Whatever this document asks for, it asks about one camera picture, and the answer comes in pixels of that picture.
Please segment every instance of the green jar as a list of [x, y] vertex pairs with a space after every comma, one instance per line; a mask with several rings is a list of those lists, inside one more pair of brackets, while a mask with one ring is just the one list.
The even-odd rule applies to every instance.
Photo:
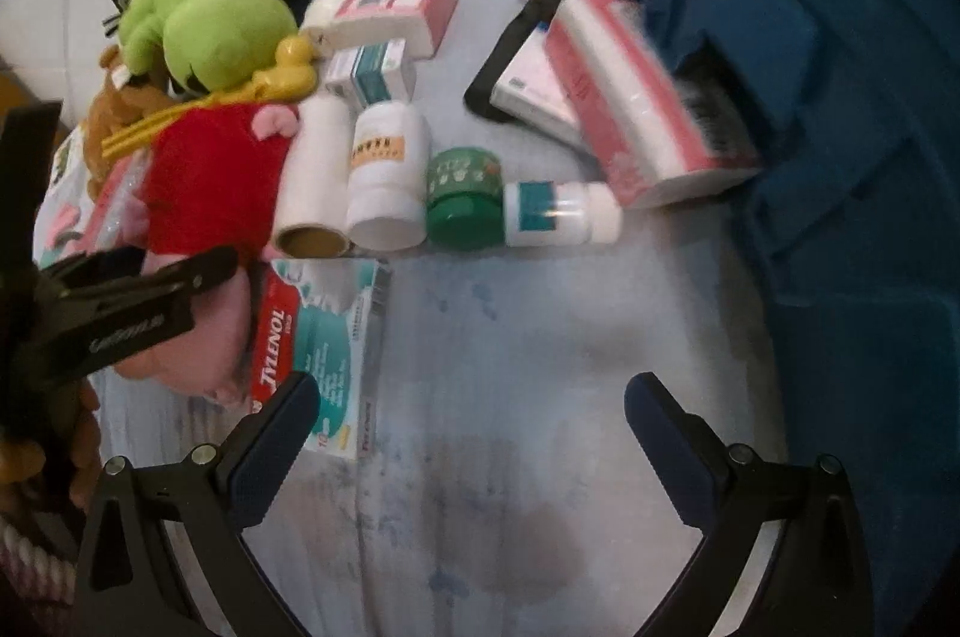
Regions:
[[477, 146], [440, 152], [427, 166], [426, 232], [447, 250], [482, 250], [503, 244], [500, 159]]

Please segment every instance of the table surface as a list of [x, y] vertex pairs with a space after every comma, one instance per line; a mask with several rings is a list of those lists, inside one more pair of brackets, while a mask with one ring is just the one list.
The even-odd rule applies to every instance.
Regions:
[[[460, 0], [415, 103], [434, 151], [496, 151], [507, 180], [597, 178], [576, 152], [464, 110], [520, 0]], [[726, 442], [784, 456], [762, 308], [725, 205], [629, 212], [611, 248], [391, 257], [376, 452], [301, 453], [245, 538], [313, 635], [629, 635], [699, 541], [632, 437], [623, 391], [653, 371]], [[98, 373], [104, 459], [179, 460], [238, 420]], [[181, 531], [185, 577], [229, 633]], [[749, 601], [772, 530], [721, 621]]]

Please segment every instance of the silver bolt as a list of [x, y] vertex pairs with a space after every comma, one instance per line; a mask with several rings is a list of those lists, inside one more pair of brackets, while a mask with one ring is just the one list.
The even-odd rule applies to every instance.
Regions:
[[216, 457], [217, 448], [213, 447], [213, 445], [200, 445], [199, 448], [194, 448], [193, 453], [190, 453], [190, 460], [197, 464], [197, 466], [208, 464]]
[[821, 455], [817, 459], [817, 463], [827, 474], [840, 474], [840, 472], [843, 472], [843, 464], [832, 455]]
[[120, 474], [127, 467], [127, 460], [123, 458], [122, 455], [114, 455], [113, 458], [110, 458], [107, 461], [107, 466], [104, 466], [104, 472], [109, 474], [109, 477], [113, 477], [114, 474]]
[[727, 448], [727, 455], [730, 457], [733, 463], [746, 466], [754, 461], [755, 453], [750, 445], [742, 445], [738, 442], [736, 445], [730, 445]]

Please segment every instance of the green plush toy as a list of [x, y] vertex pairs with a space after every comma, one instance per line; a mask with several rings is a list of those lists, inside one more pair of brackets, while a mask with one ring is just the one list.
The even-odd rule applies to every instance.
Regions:
[[296, 34], [296, 21], [282, 0], [131, 0], [119, 34], [133, 76], [147, 73], [162, 47], [171, 76], [203, 94], [274, 66], [277, 44]]

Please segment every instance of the brown plush toy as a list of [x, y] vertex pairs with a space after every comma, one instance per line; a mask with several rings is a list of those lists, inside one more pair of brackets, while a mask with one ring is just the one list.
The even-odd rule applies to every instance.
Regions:
[[115, 44], [100, 55], [100, 67], [107, 72], [104, 88], [90, 103], [83, 125], [83, 161], [90, 171], [86, 192], [95, 201], [113, 167], [113, 162], [103, 157], [104, 138], [176, 103], [167, 95], [168, 77], [162, 59], [157, 60], [146, 83], [128, 83], [117, 89], [113, 86], [112, 73], [122, 64], [120, 47]]

